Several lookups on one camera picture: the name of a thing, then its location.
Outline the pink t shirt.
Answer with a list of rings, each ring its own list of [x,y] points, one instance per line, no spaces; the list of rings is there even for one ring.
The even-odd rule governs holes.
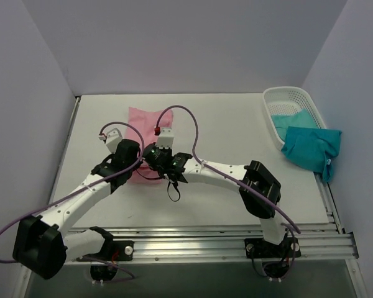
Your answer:
[[[144,139],[145,146],[150,145],[157,141],[157,136],[154,134],[154,129],[156,127],[157,119],[161,115],[162,111],[148,112],[137,109],[135,107],[129,107],[128,113],[128,124],[137,129]],[[173,123],[173,112],[167,111],[164,116],[160,119],[159,127],[172,127]],[[126,139],[140,142],[139,136],[135,133],[133,129],[129,127],[126,129]],[[158,178],[158,174],[152,171],[146,163],[143,163],[140,168],[133,172],[128,183],[131,184],[160,184],[162,181],[152,180],[153,178]]]

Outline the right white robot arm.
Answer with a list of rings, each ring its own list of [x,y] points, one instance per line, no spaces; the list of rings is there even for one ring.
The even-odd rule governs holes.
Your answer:
[[[296,223],[279,207],[281,183],[259,161],[226,165],[198,160],[189,153],[172,155],[170,149],[154,143],[144,149],[143,160],[175,187],[180,183],[201,183],[238,193],[248,213],[260,220],[264,249],[270,256],[278,256],[286,249],[287,227],[300,233]]]

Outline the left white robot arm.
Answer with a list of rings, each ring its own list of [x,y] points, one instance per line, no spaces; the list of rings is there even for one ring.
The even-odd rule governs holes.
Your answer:
[[[115,152],[91,170],[71,198],[22,219],[12,257],[44,279],[54,277],[67,261],[77,258],[111,259],[117,248],[113,235],[105,229],[94,226],[80,233],[68,232],[99,201],[126,184],[140,164],[139,153],[137,142],[121,140]]]

